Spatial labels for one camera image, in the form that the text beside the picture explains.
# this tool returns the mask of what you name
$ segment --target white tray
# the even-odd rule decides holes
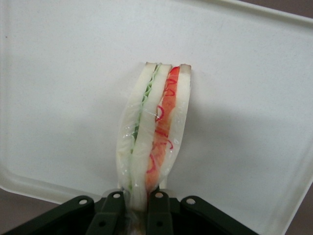
[[[239,1],[0,1],[0,186],[62,203],[116,188],[115,142],[148,62],[192,65],[168,178],[263,235],[313,181],[313,21]]]

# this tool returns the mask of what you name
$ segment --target white plastic tray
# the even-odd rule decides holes
[[[187,63],[168,188],[285,233],[313,181],[312,20],[217,0],[0,8],[2,188],[58,203],[116,188],[118,123],[144,63]]]

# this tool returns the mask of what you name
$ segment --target plastic wrap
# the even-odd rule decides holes
[[[120,123],[119,185],[127,206],[144,212],[147,196],[169,174],[179,152],[190,95],[190,65],[146,63]]]

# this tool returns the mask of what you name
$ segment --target screw hole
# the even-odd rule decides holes
[[[106,222],[105,221],[100,221],[99,222],[99,227],[104,227],[106,225]]]
[[[162,197],[163,197],[163,193],[157,192],[157,193],[155,194],[155,197],[156,197],[156,198],[162,198]]]
[[[189,205],[193,205],[193,204],[196,203],[196,201],[195,201],[194,199],[192,199],[192,198],[188,198],[188,199],[186,200],[186,202],[187,202]]]
[[[116,193],[116,194],[113,195],[113,198],[119,198],[120,196],[121,196],[121,194]]]
[[[86,199],[82,199],[82,200],[79,201],[78,204],[84,205],[84,204],[86,204],[86,203],[87,203],[87,200],[86,200]]]
[[[156,223],[156,225],[157,225],[158,227],[162,227],[162,226],[163,226],[163,222],[162,222],[162,221],[158,221],[158,222]]]

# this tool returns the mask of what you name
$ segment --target green cucumber filling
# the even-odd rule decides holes
[[[161,67],[161,64],[158,64],[158,65],[156,66],[156,69],[155,69],[155,71],[153,72],[150,81],[148,82],[146,91],[145,91],[145,93],[143,94],[143,98],[142,98],[141,105],[140,105],[140,111],[139,111],[139,114],[138,114],[138,119],[137,119],[136,126],[135,126],[134,132],[133,132],[134,143],[136,142],[137,135],[138,135],[140,117],[141,117],[141,113],[142,113],[142,107],[143,107],[144,103],[146,102],[146,100],[147,100],[147,98],[148,98],[148,96],[149,96],[149,93],[150,93],[150,91],[151,91],[151,87],[152,87],[153,81],[154,81],[155,76],[156,76],[156,74],[157,74],[157,72],[158,72],[158,70],[159,70],[160,67]]]

